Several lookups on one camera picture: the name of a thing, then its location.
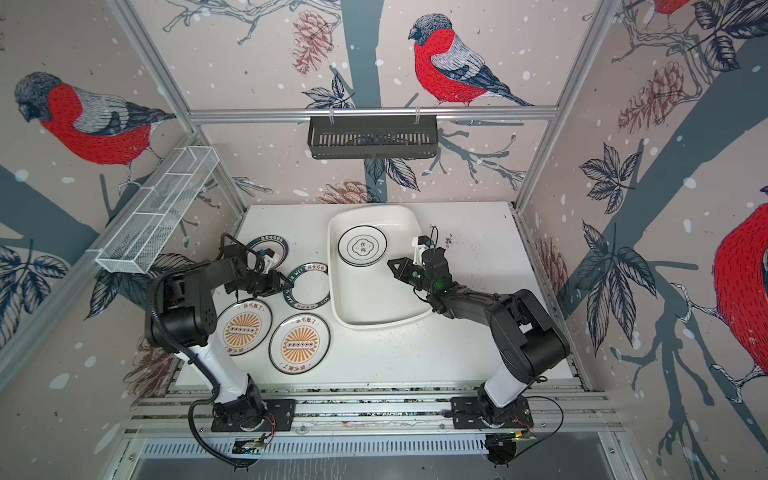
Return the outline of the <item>white plate black emblem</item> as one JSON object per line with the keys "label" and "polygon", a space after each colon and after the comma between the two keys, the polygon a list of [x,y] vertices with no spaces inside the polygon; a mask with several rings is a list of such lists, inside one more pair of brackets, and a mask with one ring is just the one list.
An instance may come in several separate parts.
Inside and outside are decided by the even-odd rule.
{"label": "white plate black emblem", "polygon": [[387,250],[387,238],[377,227],[359,225],[345,231],[337,244],[341,259],[353,267],[377,263]]}

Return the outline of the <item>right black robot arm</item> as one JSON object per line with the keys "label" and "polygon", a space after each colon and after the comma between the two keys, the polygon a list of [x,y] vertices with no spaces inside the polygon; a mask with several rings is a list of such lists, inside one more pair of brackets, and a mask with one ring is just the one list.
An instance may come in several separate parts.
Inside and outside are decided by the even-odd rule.
{"label": "right black robot arm", "polygon": [[523,393],[571,353],[564,334],[531,291],[485,293],[462,285],[452,278],[442,247],[421,250],[418,261],[402,257],[387,266],[433,313],[489,329],[502,366],[479,387],[472,415],[491,428],[517,421],[515,409],[522,405]]}

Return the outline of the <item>green rim plate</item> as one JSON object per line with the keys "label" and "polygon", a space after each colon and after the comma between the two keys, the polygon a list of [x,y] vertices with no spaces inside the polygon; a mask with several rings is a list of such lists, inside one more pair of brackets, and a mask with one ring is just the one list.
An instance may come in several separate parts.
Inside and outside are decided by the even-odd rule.
{"label": "green rim plate", "polygon": [[285,302],[296,310],[310,311],[331,300],[328,267],[325,263],[308,262],[288,275],[293,287],[283,293]]}

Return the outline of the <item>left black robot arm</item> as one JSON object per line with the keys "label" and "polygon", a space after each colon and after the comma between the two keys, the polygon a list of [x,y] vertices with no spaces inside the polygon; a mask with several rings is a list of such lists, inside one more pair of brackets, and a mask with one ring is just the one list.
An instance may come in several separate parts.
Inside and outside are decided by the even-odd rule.
{"label": "left black robot arm", "polygon": [[217,337],[219,315],[214,291],[245,290],[271,296],[293,288],[279,271],[250,269],[238,258],[203,262],[166,273],[150,283],[146,299],[145,336],[156,348],[193,366],[205,379],[211,397],[205,402],[220,425],[237,430],[272,429],[274,416],[251,378],[230,357]]}

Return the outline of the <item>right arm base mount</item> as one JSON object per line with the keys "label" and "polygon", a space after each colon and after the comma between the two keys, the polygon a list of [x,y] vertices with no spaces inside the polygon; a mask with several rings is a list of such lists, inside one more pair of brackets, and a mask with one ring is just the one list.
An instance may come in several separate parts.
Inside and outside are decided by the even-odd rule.
{"label": "right arm base mount", "polygon": [[528,400],[520,396],[504,407],[485,397],[452,397],[443,413],[457,430],[517,428],[530,430],[533,419]]}

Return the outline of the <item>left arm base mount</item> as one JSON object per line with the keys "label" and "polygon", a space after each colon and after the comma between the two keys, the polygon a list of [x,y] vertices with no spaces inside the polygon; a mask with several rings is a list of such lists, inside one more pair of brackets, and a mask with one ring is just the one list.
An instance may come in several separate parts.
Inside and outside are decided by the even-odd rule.
{"label": "left arm base mount", "polygon": [[293,399],[268,399],[261,407],[246,400],[216,403],[213,408],[211,430],[216,433],[287,432],[291,430],[296,401]]}

